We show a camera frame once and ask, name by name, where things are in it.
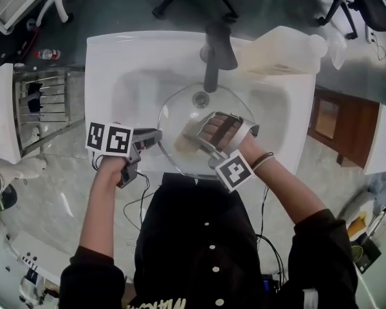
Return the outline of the person's right hand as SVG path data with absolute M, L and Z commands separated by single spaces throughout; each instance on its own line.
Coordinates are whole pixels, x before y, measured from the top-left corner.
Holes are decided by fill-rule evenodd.
M 261 156 L 266 154 L 251 133 L 246 134 L 239 145 L 239 150 L 249 166 L 253 166 Z

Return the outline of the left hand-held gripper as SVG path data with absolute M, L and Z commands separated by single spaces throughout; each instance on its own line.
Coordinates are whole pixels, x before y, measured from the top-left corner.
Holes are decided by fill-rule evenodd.
M 117 185 L 122 189 L 136 178 L 141 151 L 158 144 L 162 136 L 162 131 L 155 128 L 90 122 L 85 148 L 91 153 L 91 165 L 95 170 L 99 168 L 100 157 L 121 156 L 126 159 L 127 165 L 122 169 L 122 179 Z

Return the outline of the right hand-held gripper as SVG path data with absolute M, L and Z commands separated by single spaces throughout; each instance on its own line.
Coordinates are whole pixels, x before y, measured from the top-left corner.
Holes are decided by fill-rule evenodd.
M 210 140 L 205 140 L 202 137 L 204 128 L 214 118 L 219 119 L 221 125 Z M 220 142 L 236 124 L 239 127 L 234 136 L 224 147 L 220 148 Z M 216 172 L 217 179 L 225 188 L 233 192 L 253 176 L 251 167 L 239 151 L 239 145 L 247 133 L 251 133 L 256 138 L 259 133 L 259 125 L 243 117 L 213 111 L 192 128 L 192 133 L 184 133 L 183 136 L 209 156 L 209 167 Z

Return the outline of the person's left hand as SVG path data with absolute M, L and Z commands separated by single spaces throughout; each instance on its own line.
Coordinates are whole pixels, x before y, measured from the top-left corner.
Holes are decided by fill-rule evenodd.
M 127 165 L 121 156 L 104 156 L 96 173 L 97 184 L 114 187 L 121 182 L 122 169 Z

